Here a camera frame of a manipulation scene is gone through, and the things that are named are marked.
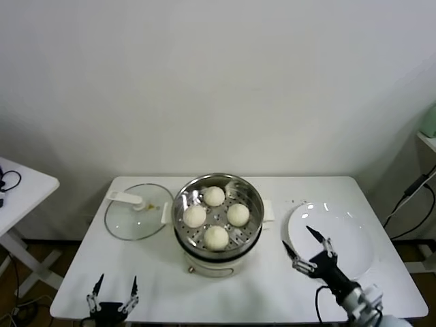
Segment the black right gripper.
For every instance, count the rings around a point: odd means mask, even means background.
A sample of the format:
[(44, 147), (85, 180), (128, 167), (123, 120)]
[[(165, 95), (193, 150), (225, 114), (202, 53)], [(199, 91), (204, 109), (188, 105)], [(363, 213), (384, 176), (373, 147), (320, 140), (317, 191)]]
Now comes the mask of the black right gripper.
[(350, 293), (351, 281), (337, 266), (337, 252), (333, 249), (331, 239), (325, 238), (308, 225), (306, 228), (324, 250), (307, 261), (283, 240), (282, 244), (292, 261), (292, 267), (302, 274), (309, 274), (312, 279), (321, 279), (333, 293)]

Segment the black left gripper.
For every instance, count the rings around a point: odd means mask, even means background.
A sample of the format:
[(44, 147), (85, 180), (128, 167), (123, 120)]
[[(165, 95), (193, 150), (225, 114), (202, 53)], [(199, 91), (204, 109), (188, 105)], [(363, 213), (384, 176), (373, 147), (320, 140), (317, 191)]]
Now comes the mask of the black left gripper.
[(127, 313), (131, 313), (139, 302), (137, 276), (134, 277), (130, 298), (125, 304), (121, 302), (99, 303), (98, 294), (103, 279), (104, 275), (101, 274), (92, 292), (86, 297), (89, 311), (94, 312), (90, 314), (90, 320), (95, 323), (95, 326), (117, 326), (126, 320)]

